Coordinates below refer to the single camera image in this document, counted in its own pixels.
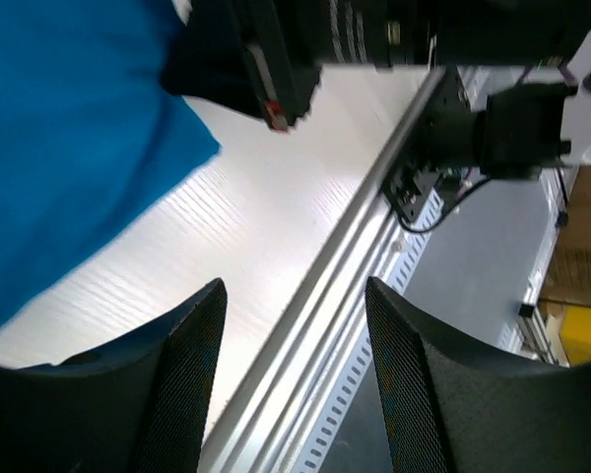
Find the black mount bracket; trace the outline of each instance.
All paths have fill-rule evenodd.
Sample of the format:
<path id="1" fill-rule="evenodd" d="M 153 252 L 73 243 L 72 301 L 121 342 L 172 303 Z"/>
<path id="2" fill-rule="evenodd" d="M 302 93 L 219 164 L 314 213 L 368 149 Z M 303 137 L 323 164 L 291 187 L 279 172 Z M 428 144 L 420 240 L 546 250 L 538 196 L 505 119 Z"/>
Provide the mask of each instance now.
<path id="1" fill-rule="evenodd" d="M 571 142 L 562 140 L 567 84 L 522 84 L 489 96 L 471 110 L 456 68 L 445 71 L 383 181 L 382 192 L 402 222 L 414 223 L 435 190 L 444 209 L 456 207 L 465 169 L 486 179 L 537 180 L 543 169 L 563 168 Z"/>
<path id="2" fill-rule="evenodd" d="M 389 201 L 398 219 L 414 223 L 431 192 L 451 202 L 460 188 L 463 170 L 436 169 L 427 158 L 427 136 L 439 116 L 469 110 L 466 91 L 456 68 L 447 68 L 440 83 L 414 124 L 394 165 L 383 179 L 381 192 Z"/>
<path id="3" fill-rule="evenodd" d="M 173 42 L 162 87 L 263 119 L 286 132 L 309 113 L 321 67 L 283 21 L 290 0 L 195 0 Z"/>

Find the metal frame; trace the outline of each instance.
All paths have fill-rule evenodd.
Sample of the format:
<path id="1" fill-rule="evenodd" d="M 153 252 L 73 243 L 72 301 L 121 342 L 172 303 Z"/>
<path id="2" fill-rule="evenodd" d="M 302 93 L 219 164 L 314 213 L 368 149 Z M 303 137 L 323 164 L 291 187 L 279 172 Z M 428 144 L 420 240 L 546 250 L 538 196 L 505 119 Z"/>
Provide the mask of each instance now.
<path id="1" fill-rule="evenodd" d="M 565 177 L 567 192 L 571 191 L 576 175 L 577 169 L 569 172 Z M 550 218 L 544 242 L 539 248 L 539 254 L 534 265 L 534 270 L 528 279 L 528 290 L 523 298 L 523 306 L 525 306 L 525 308 L 522 306 L 525 314 L 520 313 L 521 316 L 518 320 L 517 331 L 522 334 L 519 335 L 521 338 L 521 345 L 523 344 L 523 339 L 525 339 L 530 346 L 530 349 L 532 349 L 543 362 L 558 365 L 560 356 L 558 355 L 557 348 L 554 347 L 550 341 L 547 327 L 545 323 L 543 323 L 543 317 L 537 308 L 537 304 L 541 289 L 543 288 L 543 282 L 545 281 L 550 262 L 552 261 L 554 248 L 556 247 L 558 240 L 557 219 L 558 213 L 562 209 L 564 202 L 558 178 L 554 171 L 544 171 L 541 181 L 550 208 Z"/>
<path id="2" fill-rule="evenodd" d="M 442 201 L 432 192 L 427 204 L 423 208 L 418 221 L 418 228 L 428 227 L 440 216 Z M 388 271 L 379 271 L 381 279 L 386 281 L 399 294 L 404 294 L 414 271 L 427 249 L 430 234 L 402 235 L 398 224 L 394 225 L 395 234 L 400 239 L 393 238 L 400 244 L 392 245 L 393 265 L 386 265 Z M 319 471 L 326 454 L 337 434 L 342 422 L 353 403 L 354 396 L 359 389 L 365 373 L 372 362 L 369 333 L 365 319 L 364 300 L 361 297 L 356 305 L 358 312 L 355 317 L 354 332 L 359 336 L 352 336 L 349 343 L 337 347 L 341 354 L 340 363 L 329 367 L 326 375 L 327 387 L 323 390 L 314 409 L 307 412 L 308 423 L 300 429 L 298 437 L 293 442 L 300 447 L 300 452 L 294 448 L 288 452 L 287 458 L 292 458 L 288 464 L 281 463 L 285 470 L 295 473 L 313 473 Z"/>
<path id="3" fill-rule="evenodd" d="M 393 264 L 400 230 L 380 182 L 441 78 L 439 69 L 428 74 L 208 437 L 198 471 L 290 471 L 290 455 L 303 446 L 295 439 L 302 439 L 306 413 L 321 402 L 328 367 L 339 363 L 334 347 L 359 333 L 356 306 L 365 281 Z"/>

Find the yellow object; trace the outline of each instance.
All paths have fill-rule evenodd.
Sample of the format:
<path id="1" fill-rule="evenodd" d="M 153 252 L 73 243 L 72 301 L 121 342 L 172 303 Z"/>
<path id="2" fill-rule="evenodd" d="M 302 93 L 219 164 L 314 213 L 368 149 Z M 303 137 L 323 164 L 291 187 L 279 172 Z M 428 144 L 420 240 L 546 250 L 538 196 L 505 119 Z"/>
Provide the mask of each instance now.
<path id="1" fill-rule="evenodd" d="M 560 341 L 569 362 L 591 361 L 591 308 L 570 305 L 560 329 Z"/>

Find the gray floor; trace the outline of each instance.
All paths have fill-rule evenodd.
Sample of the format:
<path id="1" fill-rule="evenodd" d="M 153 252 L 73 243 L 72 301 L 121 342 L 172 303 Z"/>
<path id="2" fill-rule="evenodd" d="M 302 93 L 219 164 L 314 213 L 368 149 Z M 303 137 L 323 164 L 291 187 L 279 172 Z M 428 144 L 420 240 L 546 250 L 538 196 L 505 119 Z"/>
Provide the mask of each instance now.
<path id="1" fill-rule="evenodd" d="M 497 345 L 504 325 L 515 323 L 548 218 L 540 183 L 489 184 L 433 234 L 405 296 Z M 321 471 L 392 471 L 372 367 Z"/>
<path id="2" fill-rule="evenodd" d="M 406 298 L 497 345 L 515 323 L 548 218 L 539 182 L 488 184 L 433 234 Z"/>

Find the metal rail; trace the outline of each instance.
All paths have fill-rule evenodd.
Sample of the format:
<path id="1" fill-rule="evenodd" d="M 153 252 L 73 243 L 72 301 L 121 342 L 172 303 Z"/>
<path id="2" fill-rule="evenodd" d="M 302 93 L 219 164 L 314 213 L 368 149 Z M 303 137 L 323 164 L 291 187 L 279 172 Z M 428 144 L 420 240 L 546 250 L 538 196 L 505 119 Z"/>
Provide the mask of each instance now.
<path id="1" fill-rule="evenodd" d="M 439 218 L 441 207 L 442 201 L 432 192 L 417 226 L 432 225 Z M 372 268 L 372 274 L 403 295 L 428 248 L 431 234 L 403 235 L 395 218 L 390 224 L 392 238 L 381 240 L 383 244 L 379 247 L 383 253 L 375 258 L 381 264 Z M 307 409 L 301 413 L 303 422 L 299 423 L 298 429 L 293 429 L 288 446 L 283 449 L 277 463 L 280 471 L 315 473 L 320 470 L 372 363 L 365 318 L 364 283 L 365 280 L 362 280 L 357 285 L 359 298 L 353 309 L 352 323 L 345 330 L 347 336 L 333 347 L 333 360 L 316 384 L 317 392 L 311 396 Z"/>
<path id="2" fill-rule="evenodd" d="M 282 471 L 298 419 L 393 243 L 379 186 L 442 77 L 431 71 L 202 449 L 200 472 Z"/>

